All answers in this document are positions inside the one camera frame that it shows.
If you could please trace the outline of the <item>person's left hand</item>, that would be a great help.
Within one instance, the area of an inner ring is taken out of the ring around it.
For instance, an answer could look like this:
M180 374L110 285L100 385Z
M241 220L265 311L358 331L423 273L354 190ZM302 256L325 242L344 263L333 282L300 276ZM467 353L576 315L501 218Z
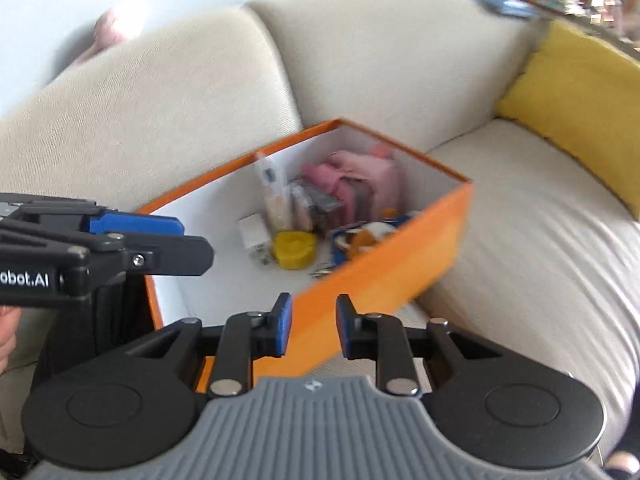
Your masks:
M0 308L0 374L6 370L10 356L16 347L16 333L22 310L17 307Z

